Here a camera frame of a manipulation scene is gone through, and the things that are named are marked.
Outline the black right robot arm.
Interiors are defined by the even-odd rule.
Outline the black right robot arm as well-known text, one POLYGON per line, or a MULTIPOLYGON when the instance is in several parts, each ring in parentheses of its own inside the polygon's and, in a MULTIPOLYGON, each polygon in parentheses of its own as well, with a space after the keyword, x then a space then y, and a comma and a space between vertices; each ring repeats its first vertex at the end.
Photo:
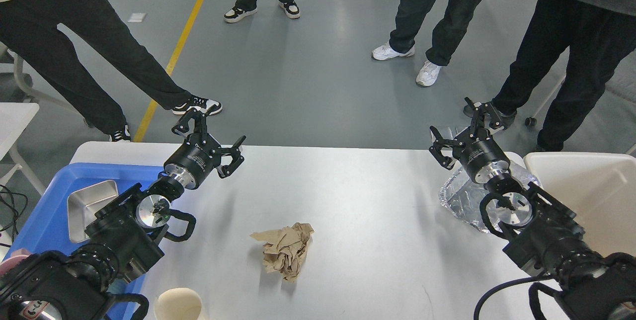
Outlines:
POLYGON ((527 278, 491 288, 477 303, 474 318, 488 298, 513 285, 529 283, 529 306, 545 319, 539 294, 552 297, 571 320, 633 320, 635 258, 616 252, 602 256, 583 241, 575 212, 533 182, 523 185, 510 171, 511 160, 492 134, 504 121, 491 103, 464 99, 470 125, 452 139, 431 127, 430 153, 445 169, 459 162, 472 184, 485 194, 477 210, 486 229, 507 241, 504 253, 527 278))

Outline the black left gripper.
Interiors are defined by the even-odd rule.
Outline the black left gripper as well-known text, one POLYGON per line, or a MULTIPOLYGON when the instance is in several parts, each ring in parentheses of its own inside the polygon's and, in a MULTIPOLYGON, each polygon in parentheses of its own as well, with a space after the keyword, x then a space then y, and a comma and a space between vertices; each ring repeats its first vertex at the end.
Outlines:
POLYGON ((247 139, 239 137, 231 147, 214 146, 209 149, 207 117, 204 113, 189 109, 172 127, 173 134, 184 137, 184 142, 166 160, 166 175, 173 177, 186 189, 197 189, 215 168, 221 179, 229 177, 243 163, 241 145, 247 139), (231 157, 229 164, 221 164, 223 157, 231 157))

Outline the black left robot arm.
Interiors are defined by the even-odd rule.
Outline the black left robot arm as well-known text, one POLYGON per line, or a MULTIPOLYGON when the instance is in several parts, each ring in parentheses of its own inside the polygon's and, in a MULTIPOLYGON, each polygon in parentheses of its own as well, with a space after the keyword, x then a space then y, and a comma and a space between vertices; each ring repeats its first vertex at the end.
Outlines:
POLYGON ((197 189, 211 171, 230 176, 243 162, 241 136, 221 146, 207 130, 207 116, 189 110, 172 128, 184 137, 148 189, 134 184, 95 212, 85 229, 87 244, 70 255, 57 250, 30 254, 1 276, 3 320, 106 320, 118 303, 136 303, 132 319, 143 320, 149 300, 136 293, 112 293, 117 279, 132 282, 155 265, 163 239, 188 240, 195 216, 173 209, 186 189, 197 189))

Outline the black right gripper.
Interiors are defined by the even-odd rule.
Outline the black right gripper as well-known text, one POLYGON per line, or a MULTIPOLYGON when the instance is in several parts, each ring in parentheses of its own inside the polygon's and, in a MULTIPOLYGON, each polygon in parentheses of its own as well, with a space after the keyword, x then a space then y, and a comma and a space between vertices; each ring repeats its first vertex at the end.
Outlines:
MULTIPOLYGON (((476 122, 477 130, 490 135, 507 130, 512 125, 512 114, 505 114, 491 102, 475 103, 466 97, 466 116, 476 122)), ((445 169, 452 170, 459 162, 470 179, 477 184, 486 184, 496 176, 509 173, 510 159, 494 139, 472 143, 470 127, 456 128, 454 139, 442 139, 438 128, 431 126, 432 145, 429 152, 445 169)))

